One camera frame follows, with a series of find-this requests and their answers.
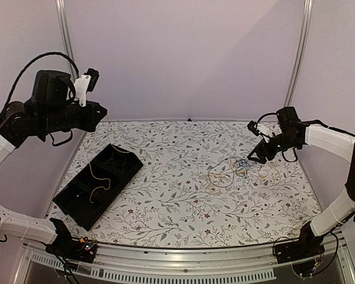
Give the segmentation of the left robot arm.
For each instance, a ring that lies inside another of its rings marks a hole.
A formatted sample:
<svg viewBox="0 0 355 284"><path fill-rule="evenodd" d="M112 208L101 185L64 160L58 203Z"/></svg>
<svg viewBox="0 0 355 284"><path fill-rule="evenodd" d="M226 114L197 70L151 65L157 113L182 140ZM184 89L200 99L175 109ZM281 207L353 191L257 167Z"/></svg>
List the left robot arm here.
<svg viewBox="0 0 355 284"><path fill-rule="evenodd" d="M36 61L48 56L66 59L75 75L60 70L39 70L29 99L25 102L12 100L23 74ZM97 70L89 68L81 73L72 58L61 52L43 53L30 60L16 77L0 111L0 167L28 140L45 141L49 135L59 132L71 134L75 129L94 132L107 114L103 106L87 99L98 79ZM32 217L2 205L0 235L53 245L64 257L76 252L75 239L63 221Z"/></svg>

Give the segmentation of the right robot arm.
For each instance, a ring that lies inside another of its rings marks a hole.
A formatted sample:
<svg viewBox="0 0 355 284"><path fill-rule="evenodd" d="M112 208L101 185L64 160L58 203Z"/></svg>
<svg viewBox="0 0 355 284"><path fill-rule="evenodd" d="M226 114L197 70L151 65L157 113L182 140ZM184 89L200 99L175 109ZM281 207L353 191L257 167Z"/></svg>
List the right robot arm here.
<svg viewBox="0 0 355 284"><path fill-rule="evenodd" d="M265 164L277 154L309 147L301 164L323 211L302 226L295 243L294 253L306 258L326 234L355 218L355 134L320 120L302 120L292 106L271 115L277 119L276 131L262 124L265 115L249 122L247 128L261 140L247 158Z"/></svg>

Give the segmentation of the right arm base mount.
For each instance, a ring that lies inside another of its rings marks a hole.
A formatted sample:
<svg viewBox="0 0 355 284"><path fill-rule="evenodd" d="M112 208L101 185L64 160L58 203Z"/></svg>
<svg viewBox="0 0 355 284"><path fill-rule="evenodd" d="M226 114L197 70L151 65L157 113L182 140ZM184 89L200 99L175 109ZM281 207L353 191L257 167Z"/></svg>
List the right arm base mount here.
<svg viewBox="0 0 355 284"><path fill-rule="evenodd" d="M325 252L322 238L314 238L309 242L288 238L287 240L287 242L273 243L272 253L278 264L319 256Z"/></svg>

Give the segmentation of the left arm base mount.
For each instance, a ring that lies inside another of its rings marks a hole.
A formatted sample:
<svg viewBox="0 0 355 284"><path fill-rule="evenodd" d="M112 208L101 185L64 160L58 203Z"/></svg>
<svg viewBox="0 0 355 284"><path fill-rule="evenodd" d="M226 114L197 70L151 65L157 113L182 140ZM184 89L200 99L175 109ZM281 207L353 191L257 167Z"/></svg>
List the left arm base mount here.
<svg viewBox="0 0 355 284"><path fill-rule="evenodd" d="M47 253L55 256L84 263L93 263L97 251L96 245L96 240L90 240L86 237L76 239L57 236L51 244L46 244L45 247Z"/></svg>

